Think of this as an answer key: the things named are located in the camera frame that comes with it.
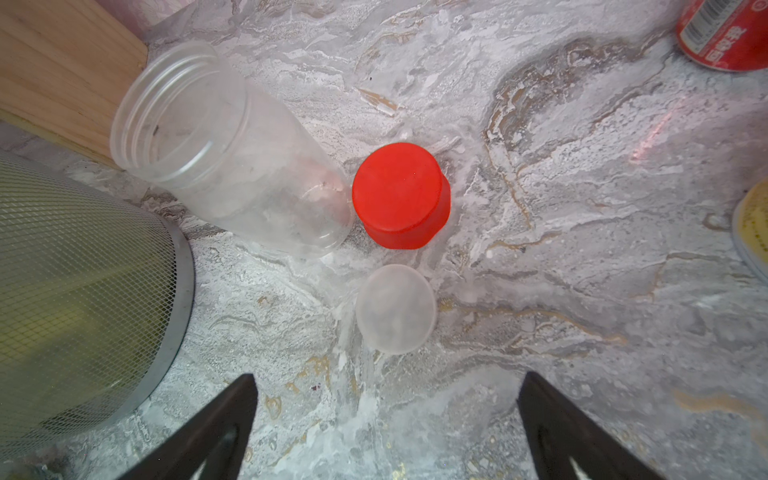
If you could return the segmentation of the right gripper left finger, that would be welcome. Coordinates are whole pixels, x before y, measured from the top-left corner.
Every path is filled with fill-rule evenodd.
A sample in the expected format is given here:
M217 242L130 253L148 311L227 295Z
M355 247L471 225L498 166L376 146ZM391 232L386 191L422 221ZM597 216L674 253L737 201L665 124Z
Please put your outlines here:
M124 479L236 479L257 411L258 389L243 374L176 433L122 475Z

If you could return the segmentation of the white jar lid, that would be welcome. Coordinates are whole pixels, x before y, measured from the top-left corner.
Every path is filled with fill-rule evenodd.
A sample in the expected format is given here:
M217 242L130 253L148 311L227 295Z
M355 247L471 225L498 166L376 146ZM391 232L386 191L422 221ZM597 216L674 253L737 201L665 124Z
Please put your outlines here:
M406 354L420 348L431 335L437 320L436 298L418 271L390 264L364 282L356 299L355 318L370 348Z

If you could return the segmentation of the red jar lid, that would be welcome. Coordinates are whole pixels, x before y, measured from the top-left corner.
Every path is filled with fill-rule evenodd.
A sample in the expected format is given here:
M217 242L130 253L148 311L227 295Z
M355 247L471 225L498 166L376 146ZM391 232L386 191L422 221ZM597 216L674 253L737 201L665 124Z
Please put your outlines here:
M352 187L355 211L380 246L416 250L446 225L451 188L437 160L412 143L379 148L361 164Z

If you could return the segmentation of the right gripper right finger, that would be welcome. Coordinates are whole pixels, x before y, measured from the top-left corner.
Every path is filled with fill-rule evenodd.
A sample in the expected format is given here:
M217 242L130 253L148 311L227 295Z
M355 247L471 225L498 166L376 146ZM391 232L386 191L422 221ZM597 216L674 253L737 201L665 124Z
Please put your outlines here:
M534 371L517 399L534 467L540 479L658 479L660 475L600 428Z

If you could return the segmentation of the clear plastic jar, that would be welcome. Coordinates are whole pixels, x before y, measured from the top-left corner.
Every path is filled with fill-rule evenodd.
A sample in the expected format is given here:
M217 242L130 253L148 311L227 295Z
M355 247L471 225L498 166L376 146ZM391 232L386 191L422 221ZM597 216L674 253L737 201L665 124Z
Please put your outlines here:
M279 100L202 41L135 80L114 116L114 162L200 219L266 249L320 257L350 233L350 183Z

